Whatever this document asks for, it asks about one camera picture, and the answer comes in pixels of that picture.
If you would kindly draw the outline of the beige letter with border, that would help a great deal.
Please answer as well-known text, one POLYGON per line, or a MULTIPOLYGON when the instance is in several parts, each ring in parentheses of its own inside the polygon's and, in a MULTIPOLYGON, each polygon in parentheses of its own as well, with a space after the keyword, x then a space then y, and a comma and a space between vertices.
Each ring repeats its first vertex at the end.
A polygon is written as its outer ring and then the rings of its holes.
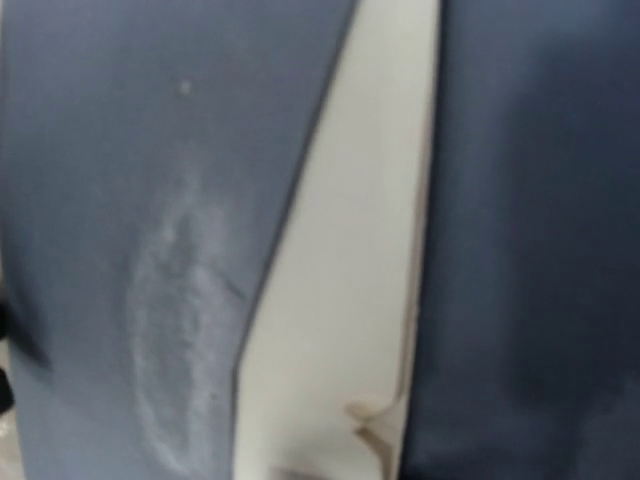
POLYGON ((440 9, 357 7, 242 358, 238 479, 398 473, 440 9))

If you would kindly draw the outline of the blue paper envelope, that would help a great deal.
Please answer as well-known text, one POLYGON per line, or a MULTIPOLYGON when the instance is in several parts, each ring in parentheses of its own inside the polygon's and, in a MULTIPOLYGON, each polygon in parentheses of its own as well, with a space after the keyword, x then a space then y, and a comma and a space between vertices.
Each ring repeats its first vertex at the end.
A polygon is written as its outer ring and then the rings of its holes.
MULTIPOLYGON (((28 479, 238 479, 242 358, 362 1, 5 1, 28 479)), ((639 5, 436 1, 393 479, 639 475, 639 5)))

